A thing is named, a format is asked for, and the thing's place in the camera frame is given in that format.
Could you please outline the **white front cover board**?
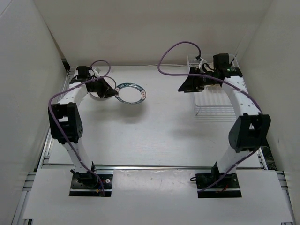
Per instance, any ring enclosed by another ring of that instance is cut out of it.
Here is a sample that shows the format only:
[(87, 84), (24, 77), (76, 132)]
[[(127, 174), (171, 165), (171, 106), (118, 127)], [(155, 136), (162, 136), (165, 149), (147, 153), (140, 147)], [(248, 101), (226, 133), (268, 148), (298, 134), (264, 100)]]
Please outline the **white front cover board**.
[(36, 225), (280, 225), (293, 219), (276, 172), (239, 170), (240, 198), (197, 197), (191, 170), (122, 171), (110, 197), (70, 197), (71, 174), (40, 169), (24, 212)]

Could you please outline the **white plate teal rim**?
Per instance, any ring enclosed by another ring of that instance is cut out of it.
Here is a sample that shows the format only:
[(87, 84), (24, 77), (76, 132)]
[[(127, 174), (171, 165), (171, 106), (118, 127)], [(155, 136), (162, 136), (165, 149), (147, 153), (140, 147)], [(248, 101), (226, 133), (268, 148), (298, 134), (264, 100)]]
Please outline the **white plate teal rim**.
[(145, 89), (135, 83), (121, 83), (116, 86), (115, 90), (117, 91), (116, 99), (128, 105), (140, 104), (147, 97)]

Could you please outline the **aluminium table edge rail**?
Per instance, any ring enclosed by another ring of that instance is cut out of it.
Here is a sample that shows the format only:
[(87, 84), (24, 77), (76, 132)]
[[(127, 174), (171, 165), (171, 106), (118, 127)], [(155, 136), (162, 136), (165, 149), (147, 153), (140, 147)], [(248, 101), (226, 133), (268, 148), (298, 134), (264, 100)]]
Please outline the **aluminium table edge rail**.
[[(63, 167), (63, 166), (68, 166), (68, 167), (73, 167), (72, 164), (51, 164), (51, 163), (43, 163), (41, 168), (46, 168), (46, 167), (53, 167), (53, 168), (58, 168), (58, 167)], [(204, 169), (208, 170), (211, 168), (211, 166), (158, 166), (158, 165), (100, 165), (96, 164), (95, 167), (100, 170), (113, 170), (113, 169), (125, 169), (125, 170), (154, 170), (154, 169)], [(265, 169), (264, 167), (245, 167), (245, 166), (238, 166), (238, 169)]]

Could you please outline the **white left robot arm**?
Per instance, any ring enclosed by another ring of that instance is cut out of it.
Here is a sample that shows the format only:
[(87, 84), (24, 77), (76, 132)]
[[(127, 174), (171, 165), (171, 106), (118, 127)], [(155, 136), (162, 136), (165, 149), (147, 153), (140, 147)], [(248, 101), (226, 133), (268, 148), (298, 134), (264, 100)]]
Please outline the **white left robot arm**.
[(75, 174), (84, 173), (82, 182), (92, 188), (98, 183), (93, 162), (82, 142), (83, 123), (78, 106), (89, 93), (99, 98), (109, 98), (118, 92), (103, 78), (96, 75), (92, 67), (78, 66), (69, 83), (69, 89), (54, 95), (48, 103), (49, 123), (53, 139), (68, 152)]

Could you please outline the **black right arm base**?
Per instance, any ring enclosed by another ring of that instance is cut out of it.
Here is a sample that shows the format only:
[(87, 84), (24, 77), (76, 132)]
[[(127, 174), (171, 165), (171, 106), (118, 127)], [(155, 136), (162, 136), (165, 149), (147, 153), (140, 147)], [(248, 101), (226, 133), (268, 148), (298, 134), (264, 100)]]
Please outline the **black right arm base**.
[(211, 173), (197, 173), (190, 178), (191, 182), (196, 183), (198, 198), (241, 198), (241, 190), (237, 174), (227, 174), (221, 181), (214, 184), (210, 188), (202, 191), (207, 186), (213, 184), (217, 177), (213, 177)]

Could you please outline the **plate with orange pattern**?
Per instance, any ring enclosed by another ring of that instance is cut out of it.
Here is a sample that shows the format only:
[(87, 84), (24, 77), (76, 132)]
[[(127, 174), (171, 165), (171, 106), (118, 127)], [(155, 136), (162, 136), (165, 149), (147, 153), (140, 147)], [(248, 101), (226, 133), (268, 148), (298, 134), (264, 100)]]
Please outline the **plate with orange pattern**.
[(95, 76), (93, 81), (86, 85), (88, 93), (96, 99), (110, 98), (118, 95), (118, 92), (104, 79), (97, 79)]

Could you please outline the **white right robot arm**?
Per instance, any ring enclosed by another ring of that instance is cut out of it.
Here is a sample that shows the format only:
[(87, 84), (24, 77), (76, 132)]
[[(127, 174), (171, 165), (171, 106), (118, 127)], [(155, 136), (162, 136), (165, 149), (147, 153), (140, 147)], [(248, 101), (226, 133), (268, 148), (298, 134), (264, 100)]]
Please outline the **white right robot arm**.
[(200, 56), (195, 59), (199, 65), (189, 69), (189, 75), (178, 91), (201, 92), (206, 86), (218, 84), (228, 96), (236, 117), (228, 135), (228, 150), (216, 162), (218, 171), (210, 176), (212, 185), (220, 188), (228, 180), (226, 173), (234, 173), (250, 152), (265, 144), (271, 119), (248, 94), (241, 70), (232, 65), (227, 53), (214, 55), (213, 67)]

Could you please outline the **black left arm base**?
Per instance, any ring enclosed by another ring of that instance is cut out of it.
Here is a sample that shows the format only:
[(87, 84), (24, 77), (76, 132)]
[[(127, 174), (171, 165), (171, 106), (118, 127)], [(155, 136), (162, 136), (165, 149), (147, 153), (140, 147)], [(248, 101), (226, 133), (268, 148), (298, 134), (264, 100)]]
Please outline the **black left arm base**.
[(98, 178), (89, 172), (78, 173), (71, 170), (72, 180), (69, 196), (84, 197), (111, 197), (113, 187), (113, 174), (98, 174), (103, 186)]

